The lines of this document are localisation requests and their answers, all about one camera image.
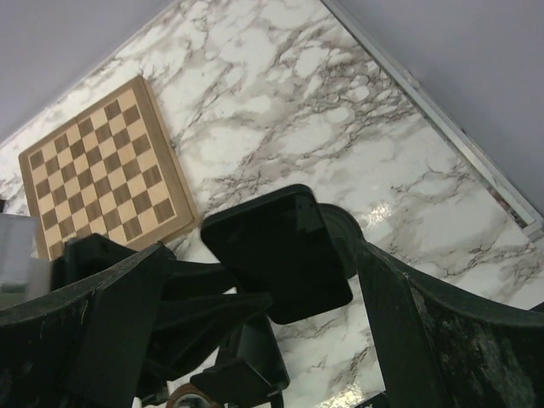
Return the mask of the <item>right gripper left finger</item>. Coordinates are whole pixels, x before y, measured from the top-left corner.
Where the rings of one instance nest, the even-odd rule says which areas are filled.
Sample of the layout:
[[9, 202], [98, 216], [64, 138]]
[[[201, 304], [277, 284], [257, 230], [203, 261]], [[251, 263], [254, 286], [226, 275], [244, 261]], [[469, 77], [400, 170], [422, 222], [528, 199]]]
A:
[[1, 312], [3, 407], [129, 407], [166, 279], [161, 243]]

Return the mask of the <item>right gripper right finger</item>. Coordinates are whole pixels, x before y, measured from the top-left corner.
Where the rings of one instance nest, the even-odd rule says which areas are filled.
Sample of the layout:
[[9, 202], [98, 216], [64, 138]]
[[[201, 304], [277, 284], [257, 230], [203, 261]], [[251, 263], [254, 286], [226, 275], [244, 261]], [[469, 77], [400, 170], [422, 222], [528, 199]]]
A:
[[543, 307], [465, 291], [362, 241], [357, 270], [385, 385], [365, 407], [541, 407]]

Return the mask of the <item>black round-base phone holder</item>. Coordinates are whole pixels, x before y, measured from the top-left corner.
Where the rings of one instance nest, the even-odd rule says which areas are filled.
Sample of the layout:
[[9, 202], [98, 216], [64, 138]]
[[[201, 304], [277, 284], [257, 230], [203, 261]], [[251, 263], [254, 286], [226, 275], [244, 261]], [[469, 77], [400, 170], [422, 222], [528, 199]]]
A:
[[267, 292], [272, 304], [236, 330], [191, 384], [221, 405], [281, 407], [290, 378], [271, 326], [350, 303], [362, 237], [349, 212], [304, 194], [260, 197], [207, 218], [201, 239], [238, 290]]

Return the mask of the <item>wooden chessboard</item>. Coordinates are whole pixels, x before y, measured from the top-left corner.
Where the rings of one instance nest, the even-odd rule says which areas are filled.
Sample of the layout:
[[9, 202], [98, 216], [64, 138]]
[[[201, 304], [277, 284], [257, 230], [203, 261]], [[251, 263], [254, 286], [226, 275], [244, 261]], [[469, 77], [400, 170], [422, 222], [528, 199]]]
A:
[[37, 254], [100, 234], [137, 251], [199, 215], [150, 84], [136, 76], [19, 155]]

